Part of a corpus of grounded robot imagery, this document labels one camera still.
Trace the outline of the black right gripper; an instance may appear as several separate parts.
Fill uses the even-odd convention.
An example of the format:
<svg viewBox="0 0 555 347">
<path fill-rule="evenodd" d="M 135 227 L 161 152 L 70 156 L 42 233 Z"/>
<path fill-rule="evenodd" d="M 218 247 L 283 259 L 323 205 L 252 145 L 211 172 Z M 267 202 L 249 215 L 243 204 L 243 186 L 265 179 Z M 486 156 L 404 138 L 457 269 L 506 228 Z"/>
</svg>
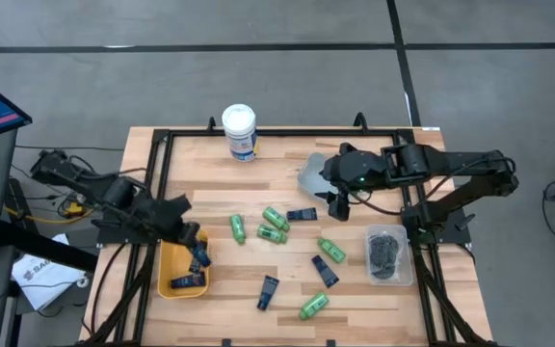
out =
<svg viewBox="0 0 555 347">
<path fill-rule="evenodd" d="M 387 188 L 387 160 L 372 151 L 360 150 L 350 143 L 342 143 L 338 153 L 325 161 L 320 176 L 338 189 L 375 191 Z M 315 193 L 315 197 L 329 203 L 329 215 L 346 222 L 350 216 L 347 196 L 333 192 Z"/>
</svg>

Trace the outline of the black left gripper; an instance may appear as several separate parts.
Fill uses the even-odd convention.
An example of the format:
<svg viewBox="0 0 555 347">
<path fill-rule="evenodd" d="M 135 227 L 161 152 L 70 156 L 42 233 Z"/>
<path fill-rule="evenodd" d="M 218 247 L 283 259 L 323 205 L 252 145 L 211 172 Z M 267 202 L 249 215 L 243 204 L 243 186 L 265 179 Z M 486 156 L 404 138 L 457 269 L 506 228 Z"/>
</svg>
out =
<svg viewBox="0 0 555 347">
<path fill-rule="evenodd" d="M 185 247 L 195 246 L 198 241 L 199 223 L 184 222 L 182 216 L 192 208 L 185 195 L 171 200 L 148 200 L 145 222 L 159 239 L 178 242 Z"/>
</svg>

